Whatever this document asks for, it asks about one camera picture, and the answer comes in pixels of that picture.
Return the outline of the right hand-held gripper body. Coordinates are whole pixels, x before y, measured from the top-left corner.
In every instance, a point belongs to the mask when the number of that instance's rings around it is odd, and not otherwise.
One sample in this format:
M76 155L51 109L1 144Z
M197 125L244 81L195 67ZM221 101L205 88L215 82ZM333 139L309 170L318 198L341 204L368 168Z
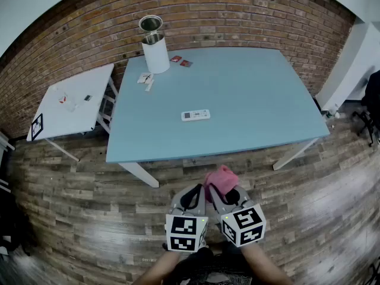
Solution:
M267 225L259 204L224 214L220 221L222 234L238 248L261 240Z

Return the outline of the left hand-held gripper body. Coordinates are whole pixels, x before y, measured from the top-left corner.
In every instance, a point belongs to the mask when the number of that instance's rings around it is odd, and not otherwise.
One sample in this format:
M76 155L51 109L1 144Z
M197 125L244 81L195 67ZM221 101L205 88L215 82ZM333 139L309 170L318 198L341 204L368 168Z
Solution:
M208 217L166 214L166 245L168 251L195 253L206 247Z

